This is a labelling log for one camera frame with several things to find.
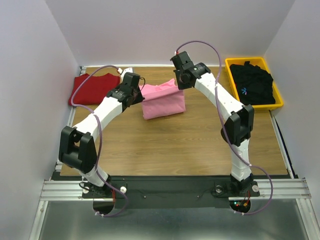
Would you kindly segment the black t shirts pile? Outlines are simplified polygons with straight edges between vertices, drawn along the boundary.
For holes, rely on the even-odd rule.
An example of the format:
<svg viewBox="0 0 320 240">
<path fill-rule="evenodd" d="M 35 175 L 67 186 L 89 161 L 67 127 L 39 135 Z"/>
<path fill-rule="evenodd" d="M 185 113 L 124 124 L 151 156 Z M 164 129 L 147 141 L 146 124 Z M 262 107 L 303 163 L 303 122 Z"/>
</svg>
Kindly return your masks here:
<svg viewBox="0 0 320 240">
<path fill-rule="evenodd" d="M 258 65 L 249 61 L 229 66 L 240 102 L 244 105 L 272 105 L 273 77 Z"/>
</svg>

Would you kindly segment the folded red t shirt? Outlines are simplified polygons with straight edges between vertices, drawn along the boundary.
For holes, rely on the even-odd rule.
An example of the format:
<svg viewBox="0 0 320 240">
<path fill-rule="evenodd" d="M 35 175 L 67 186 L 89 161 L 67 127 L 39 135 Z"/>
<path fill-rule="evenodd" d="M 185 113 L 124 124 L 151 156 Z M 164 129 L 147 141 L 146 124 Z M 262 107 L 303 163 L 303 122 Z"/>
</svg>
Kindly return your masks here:
<svg viewBox="0 0 320 240">
<path fill-rule="evenodd" d="M 107 73 L 92 76 L 76 93 L 73 102 L 76 105 L 99 105 L 109 91 L 120 84 L 119 76 Z"/>
</svg>

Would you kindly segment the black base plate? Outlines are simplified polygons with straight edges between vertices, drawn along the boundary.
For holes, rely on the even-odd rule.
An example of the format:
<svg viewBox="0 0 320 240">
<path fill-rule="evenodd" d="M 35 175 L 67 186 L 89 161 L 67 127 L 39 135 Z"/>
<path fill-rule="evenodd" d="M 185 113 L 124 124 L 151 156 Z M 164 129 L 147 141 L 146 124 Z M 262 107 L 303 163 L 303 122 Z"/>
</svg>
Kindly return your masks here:
<svg viewBox="0 0 320 240">
<path fill-rule="evenodd" d="M 124 188 L 124 194 L 82 181 L 82 197 L 93 199 L 97 208 L 128 210 L 229 208 L 230 198 L 260 196 L 256 181 L 236 183 L 229 175 L 113 176 L 110 183 L 116 189 Z"/>
</svg>

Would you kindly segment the aluminium frame rail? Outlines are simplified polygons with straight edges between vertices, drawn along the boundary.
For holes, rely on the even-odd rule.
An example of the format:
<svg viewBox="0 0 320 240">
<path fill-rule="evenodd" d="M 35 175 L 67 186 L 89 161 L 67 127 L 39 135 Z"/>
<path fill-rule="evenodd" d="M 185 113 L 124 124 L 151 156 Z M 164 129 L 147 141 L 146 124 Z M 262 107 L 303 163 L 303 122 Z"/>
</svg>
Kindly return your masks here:
<svg viewBox="0 0 320 240">
<path fill-rule="evenodd" d="M 42 186 L 32 240 L 317 240 L 311 194 L 304 179 L 274 179 L 264 211 L 239 216 L 216 208 L 137 209 L 116 218 L 94 215 L 76 180 Z"/>
</svg>

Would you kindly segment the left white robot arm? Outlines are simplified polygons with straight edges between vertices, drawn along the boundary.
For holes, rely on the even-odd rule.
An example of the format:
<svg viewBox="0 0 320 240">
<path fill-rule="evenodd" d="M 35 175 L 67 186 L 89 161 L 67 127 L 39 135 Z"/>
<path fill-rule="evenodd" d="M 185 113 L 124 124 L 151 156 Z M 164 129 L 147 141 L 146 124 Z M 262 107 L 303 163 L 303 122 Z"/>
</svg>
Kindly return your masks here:
<svg viewBox="0 0 320 240">
<path fill-rule="evenodd" d="M 58 159 L 94 185 L 100 197 L 111 190 L 125 195 L 110 183 L 110 176 L 99 167 L 102 150 L 102 131 L 127 108 L 143 101 L 139 83 L 121 83 L 108 92 L 96 109 L 73 127 L 65 126 L 60 135 Z"/>
</svg>

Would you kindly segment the yellow plastic bin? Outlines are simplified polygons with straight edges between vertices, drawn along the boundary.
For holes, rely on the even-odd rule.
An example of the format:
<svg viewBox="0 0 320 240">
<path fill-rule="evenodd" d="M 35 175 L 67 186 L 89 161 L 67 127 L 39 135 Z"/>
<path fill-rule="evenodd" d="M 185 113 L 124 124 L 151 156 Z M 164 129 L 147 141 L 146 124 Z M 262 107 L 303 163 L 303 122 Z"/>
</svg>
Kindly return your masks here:
<svg viewBox="0 0 320 240">
<path fill-rule="evenodd" d="M 268 65 L 263 57 L 226 58 L 225 59 L 225 70 L 226 70 L 226 73 L 228 76 L 231 91 L 232 91 L 233 96 L 239 101 L 240 101 L 240 98 L 238 96 L 236 86 L 234 83 L 234 79 L 233 79 L 232 73 L 230 71 L 230 65 L 232 65 L 232 64 L 243 65 L 246 61 L 249 61 L 254 66 L 257 65 L 257 66 L 261 67 L 263 70 L 266 70 L 268 73 L 270 73 Z M 281 97 L 279 89 L 278 89 L 274 80 L 273 80 L 272 88 L 273 88 L 273 97 L 275 98 L 275 104 L 252 105 L 256 110 L 275 110 L 275 109 L 280 108 L 284 105 L 284 101 Z"/>
</svg>

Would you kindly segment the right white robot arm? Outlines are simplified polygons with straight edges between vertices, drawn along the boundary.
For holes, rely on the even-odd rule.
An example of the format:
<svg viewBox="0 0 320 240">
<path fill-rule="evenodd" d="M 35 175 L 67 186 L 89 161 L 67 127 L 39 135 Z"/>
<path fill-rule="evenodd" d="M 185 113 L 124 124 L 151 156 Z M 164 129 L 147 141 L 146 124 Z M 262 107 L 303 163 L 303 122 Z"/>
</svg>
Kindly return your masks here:
<svg viewBox="0 0 320 240">
<path fill-rule="evenodd" d="M 245 193 L 253 182 L 249 160 L 249 139 L 253 129 L 254 108 L 236 100 L 204 64 L 175 63 L 175 76 L 180 90 L 195 88 L 217 108 L 222 124 L 221 136 L 231 151 L 230 189 L 235 195 Z"/>
</svg>

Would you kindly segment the pink t shirt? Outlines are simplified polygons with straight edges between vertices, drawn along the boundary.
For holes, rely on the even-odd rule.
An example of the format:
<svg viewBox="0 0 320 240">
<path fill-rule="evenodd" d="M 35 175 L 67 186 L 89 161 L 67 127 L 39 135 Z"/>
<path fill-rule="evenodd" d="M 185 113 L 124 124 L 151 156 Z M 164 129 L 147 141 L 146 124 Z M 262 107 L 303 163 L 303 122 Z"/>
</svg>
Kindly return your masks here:
<svg viewBox="0 0 320 240">
<path fill-rule="evenodd" d="M 144 97 L 141 105 L 145 120 L 186 111 L 184 92 L 179 90 L 174 78 L 160 85 L 146 84 L 142 87 L 141 94 Z"/>
</svg>

